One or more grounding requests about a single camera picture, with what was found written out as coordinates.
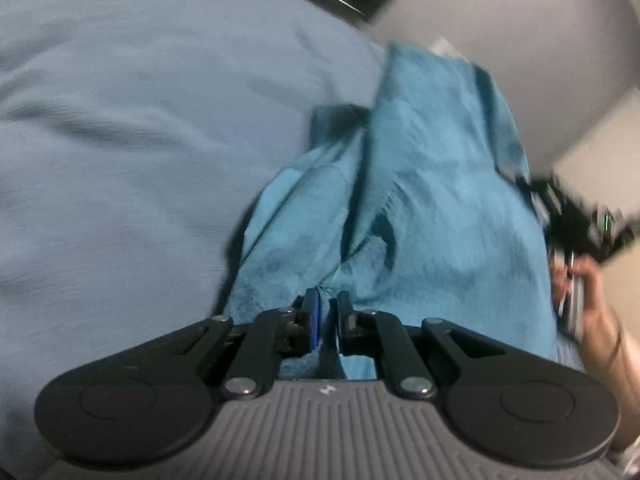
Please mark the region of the person right hand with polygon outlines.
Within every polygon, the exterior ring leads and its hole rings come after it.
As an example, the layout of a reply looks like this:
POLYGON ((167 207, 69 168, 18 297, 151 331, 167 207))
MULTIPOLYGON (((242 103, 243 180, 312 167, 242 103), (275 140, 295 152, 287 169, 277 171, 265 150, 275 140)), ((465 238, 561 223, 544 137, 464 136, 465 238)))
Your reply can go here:
POLYGON ((555 304, 570 292, 575 276, 585 281, 582 310, 582 340, 577 351, 586 372, 610 390, 620 407, 620 426, 612 450, 622 452, 639 439, 639 341, 626 328, 608 304, 600 266, 583 255, 568 266, 562 260, 549 260, 551 297, 555 304))

